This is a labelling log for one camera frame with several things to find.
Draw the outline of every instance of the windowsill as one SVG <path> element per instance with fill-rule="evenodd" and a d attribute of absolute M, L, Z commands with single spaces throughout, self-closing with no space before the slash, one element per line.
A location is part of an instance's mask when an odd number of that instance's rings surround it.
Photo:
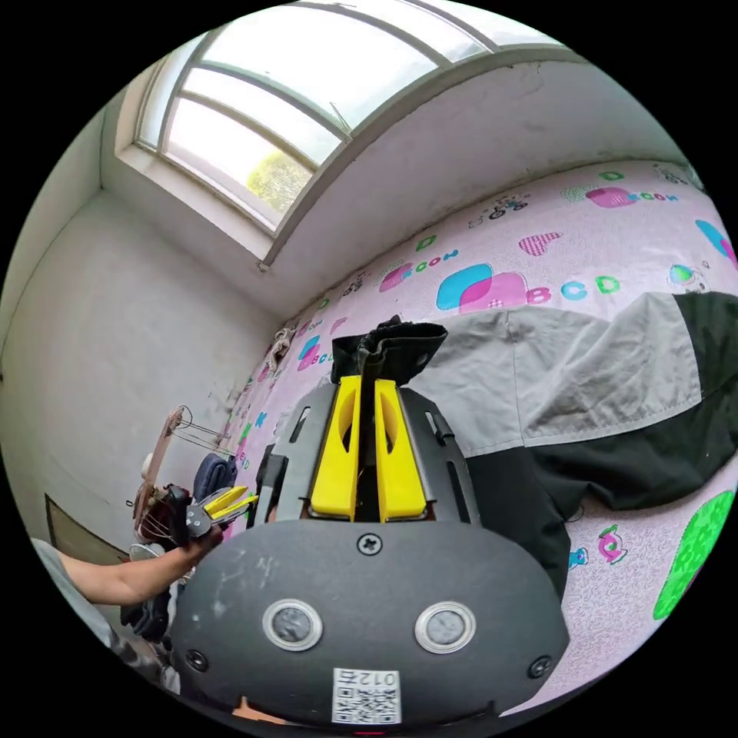
<path fill-rule="evenodd" d="M 274 234 L 266 226 L 256 222 L 255 219 L 251 220 L 174 165 L 136 145 L 129 145 L 123 149 L 117 158 L 166 190 L 172 197 L 184 202 L 257 259 L 264 259 L 269 252 Z"/>

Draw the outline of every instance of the sticker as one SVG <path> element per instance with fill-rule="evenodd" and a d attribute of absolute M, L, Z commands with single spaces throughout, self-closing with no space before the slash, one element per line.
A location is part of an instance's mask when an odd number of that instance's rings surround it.
<path fill-rule="evenodd" d="M 598 184 L 586 184 L 583 187 L 567 187 L 561 191 L 561 196 L 569 202 L 582 202 L 587 199 L 587 192 L 597 190 Z"/>
<path fill-rule="evenodd" d="M 354 277 L 354 279 L 351 281 L 351 284 L 349 284 L 348 287 L 346 287 L 346 289 L 343 291 L 343 294 L 341 296 L 345 298 L 352 292 L 358 292 L 364 284 L 364 277 L 367 277 L 368 275 L 368 271 L 362 271 L 357 274 L 356 277 Z"/>
<path fill-rule="evenodd" d="M 730 242 L 720 231 L 715 228 L 714 225 L 707 221 L 694 221 L 695 225 L 703 232 L 703 234 L 710 240 L 710 243 L 723 255 L 727 256 L 728 260 L 733 262 L 733 266 L 738 269 L 738 255 L 733 250 Z"/>
<path fill-rule="evenodd" d="M 606 274 L 595 277 L 594 284 L 601 294 L 620 291 L 620 282 Z M 567 300 L 577 301 L 585 299 L 590 292 L 582 282 L 571 281 L 561 286 L 561 294 Z M 515 271 L 495 274 L 489 264 L 475 264 L 450 274 L 440 283 L 436 307 L 439 310 L 458 309 L 463 314 L 488 308 L 542 305 L 550 299 L 548 287 L 529 290 L 522 274 Z"/>
<path fill-rule="evenodd" d="M 625 179 L 625 175 L 622 175 L 618 171 L 601 171 L 600 177 L 607 180 L 608 182 L 615 182 L 618 179 Z"/>
<path fill-rule="evenodd" d="M 692 516 L 684 530 L 667 580 L 663 583 L 661 594 L 653 607 L 654 620 L 662 620 L 671 615 L 694 581 L 723 529 L 734 497 L 733 490 L 725 490 L 707 501 Z"/>
<path fill-rule="evenodd" d="M 393 271 L 387 273 L 387 276 L 379 285 L 379 292 L 386 292 L 387 290 L 391 290 L 397 287 L 399 284 L 402 284 L 404 280 L 412 277 L 413 274 L 425 271 L 429 267 L 434 267 L 436 266 L 436 264 L 439 264 L 442 261 L 448 261 L 449 259 L 452 259 L 458 255 L 459 251 L 455 248 L 453 251 L 444 254 L 443 257 L 436 256 L 430 261 L 422 261 L 417 266 L 415 266 L 414 262 L 409 261 L 406 264 L 403 264 L 401 267 L 398 267 L 397 269 L 394 269 Z"/>
<path fill-rule="evenodd" d="M 610 566 L 626 557 L 628 550 L 623 548 L 623 539 L 617 534 L 617 523 L 600 533 L 597 548 Z"/>
<path fill-rule="evenodd" d="M 418 242 L 417 246 L 415 247 L 415 251 L 423 251 L 424 248 L 428 248 L 435 240 L 435 236 L 428 236 L 428 238 L 424 238 L 422 241 Z"/>
<path fill-rule="evenodd" d="M 705 275 L 699 269 L 685 264 L 672 264 L 667 283 L 672 290 L 683 293 L 702 293 L 710 289 Z"/>
<path fill-rule="evenodd" d="M 518 197 L 512 198 L 499 198 L 490 204 L 489 208 L 482 210 L 482 215 L 468 222 L 469 228 L 476 228 L 478 225 L 484 223 L 485 218 L 491 221 L 496 221 L 498 218 L 502 218 L 508 211 L 520 211 L 523 208 L 528 207 L 528 203 L 525 202 L 530 197 L 529 194 L 522 194 Z"/>
<path fill-rule="evenodd" d="M 635 203 L 628 197 L 629 194 L 630 192 L 623 190 L 622 187 L 602 187 L 590 190 L 586 197 L 601 208 L 624 208 Z"/>
<path fill-rule="evenodd" d="M 319 343 L 318 343 L 318 342 L 319 342 L 319 340 L 320 340 L 320 339 L 321 339 L 321 337 L 320 337 L 319 335 L 318 335 L 318 336 L 313 336 L 313 337 L 312 337 L 312 338 L 311 338 L 311 339 L 310 339 L 310 340 L 309 340 L 309 341 L 308 341 L 308 342 L 307 342 L 307 343 L 306 343 L 306 344 L 305 344 L 305 345 L 304 345 L 304 346 L 302 347 L 302 351 L 300 352 L 300 355 L 298 356 L 298 360 L 302 361 L 302 360 L 303 360 L 303 359 L 304 359 L 304 358 L 305 358 L 306 356 L 308 356 L 309 354 L 311 354 L 311 352 L 312 352 L 312 351 L 314 351 L 314 349 L 315 349 L 316 347 L 318 347 L 318 348 L 319 348 L 319 347 L 320 347 L 320 345 L 319 345 Z"/>
<path fill-rule="evenodd" d="M 576 567 L 586 566 L 590 561 L 586 548 L 577 548 L 576 551 L 569 552 L 569 571 Z"/>
<path fill-rule="evenodd" d="M 333 669 L 332 720 L 344 725 L 398 725 L 400 672 Z"/>
<path fill-rule="evenodd" d="M 518 243 L 518 247 L 529 256 L 543 256 L 547 251 L 548 244 L 557 238 L 561 238 L 561 233 L 541 233 L 535 236 L 527 236 Z"/>
<path fill-rule="evenodd" d="M 340 317 L 331 325 L 331 336 L 348 320 L 347 317 Z"/>
<path fill-rule="evenodd" d="M 391 264 L 388 264 L 387 267 L 385 267 L 380 275 L 374 280 L 374 286 L 377 287 L 379 284 L 381 284 L 391 271 L 395 271 L 404 263 L 404 259 L 398 259 L 397 261 L 393 261 Z"/>
<path fill-rule="evenodd" d="M 248 431 L 251 430 L 251 423 L 246 423 L 246 427 L 241 433 L 241 437 L 238 439 L 238 445 L 240 446 L 248 437 Z"/>

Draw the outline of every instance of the person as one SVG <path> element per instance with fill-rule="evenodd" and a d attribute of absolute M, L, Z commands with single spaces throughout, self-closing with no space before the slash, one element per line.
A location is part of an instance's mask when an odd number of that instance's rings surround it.
<path fill-rule="evenodd" d="M 202 540 L 190 542 L 154 559 L 126 561 L 100 566 L 80 561 L 56 550 L 43 540 L 32 539 L 33 547 L 61 595 L 93 634 L 124 663 L 149 681 L 178 693 L 177 673 L 152 652 L 139 653 L 115 632 L 95 605 L 135 605 L 156 597 L 195 567 L 223 539 L 216 526 Z"/>

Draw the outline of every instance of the gray and black jacket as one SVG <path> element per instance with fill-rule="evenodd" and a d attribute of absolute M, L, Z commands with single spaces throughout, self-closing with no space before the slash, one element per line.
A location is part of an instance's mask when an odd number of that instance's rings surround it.
<path fill-rule="evenodd" d="M 436 403 L 482 524 L 536 558 L 560 597 L 565 523 L 585 495 L 612 510 L 674 502 L 738 449 L 738 298 L 728 294 L 647 293 L 611 322 L 532 306 L 390 321 L 334 341 L 332 381 L 356 373 L 400 377 Z"/>

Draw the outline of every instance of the screw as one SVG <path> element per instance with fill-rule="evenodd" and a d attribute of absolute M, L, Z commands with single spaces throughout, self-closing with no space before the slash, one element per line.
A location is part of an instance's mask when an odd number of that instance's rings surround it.
<path fill-rule="evenodd" d="M 376 556 L 382 550 L 382 539 L 372 533 L 365 533 L 356 545 L 364 556 Z"/>
<path fill-rule="evenodd" d="M 541 656 L 528 668 L 528 676 L 531 679 L 540 679 L 544 674 L 549 672 L 552 664 L 553 661 L 550 656 Z"/>
<path fill-rule="evenodd" d="M 184 658 L 195 671 L 203 673 L 208 670 L 208 660 L 199 651 L 189 650 Z"/>

